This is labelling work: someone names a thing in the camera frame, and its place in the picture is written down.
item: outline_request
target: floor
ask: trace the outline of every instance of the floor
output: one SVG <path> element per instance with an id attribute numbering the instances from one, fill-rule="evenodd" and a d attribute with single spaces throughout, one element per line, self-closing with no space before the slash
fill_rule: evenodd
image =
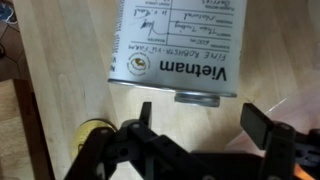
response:
<path id="1" fill-rule="evenodd" d="M 0 59 L 0 81 L 8 79 L 25 79 L 32 83 L 23 49 L 19 25 L 9 25 L 0 21 L 0 43 L 6 56 Z"/>

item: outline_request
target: metal can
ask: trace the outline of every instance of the metal can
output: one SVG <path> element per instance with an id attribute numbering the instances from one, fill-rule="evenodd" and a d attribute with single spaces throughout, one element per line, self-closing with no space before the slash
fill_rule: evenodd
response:
<path id="1" fill-rule="evenodd" d="M 109 82 L 218 107 L 236 97 L 246 0 L 120 0 Z"/>

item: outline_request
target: can label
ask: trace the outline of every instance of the can label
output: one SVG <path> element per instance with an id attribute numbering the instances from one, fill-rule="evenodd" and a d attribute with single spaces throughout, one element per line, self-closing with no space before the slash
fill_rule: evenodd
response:
<path id="1" fill-rule="evenodd" d="M 236 94 L 246 0 L 120 0 L 112 81 Z"/>

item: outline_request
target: yellow object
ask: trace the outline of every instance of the yellow object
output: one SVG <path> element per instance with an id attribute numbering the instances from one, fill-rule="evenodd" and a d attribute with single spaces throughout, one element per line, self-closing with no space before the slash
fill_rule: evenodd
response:
<path id="1" fill-rule="evenodd" d="M 72 152 L 71 156 L 73 159 L 75 159 L 80 152 L 84 142 L 88 138 L 89 134 L 92 130 L 99 127 L 110 127 L 114 131 L 116 131 L 116 128 L 111 123 L 108 123 L 103 120 L 90 120 L 85 123 L 83 123 L 76 131 L 73 140 L 72 140 Z"/>

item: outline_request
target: wood grain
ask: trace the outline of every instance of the wood grain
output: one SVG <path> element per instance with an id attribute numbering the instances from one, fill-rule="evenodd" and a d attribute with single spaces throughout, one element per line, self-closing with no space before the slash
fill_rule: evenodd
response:
<path id="1" fill-rule="evenodd" d="M 119 126 L 152 101 L 154 131 L 187 150 L 223 150 L 241 131 L 244 102 L 267 111 L 319 81 L 313 57 L 320 39 L 307 1 L 248 0 L 238 97 L 223 99 L 218 109 L 174 103 L 169 92 L 107 83 L 115 0 L 14 3 L 57 179 L 70 167 L 70 140 L 86 120 L 107 118 Z M 121 170 L 132 172 L 126 165 Z"/>
<path id="2" fill-rule="evenodd" d="M 27 81 L 0 83 L 0 179 L 52 179 Z"/>

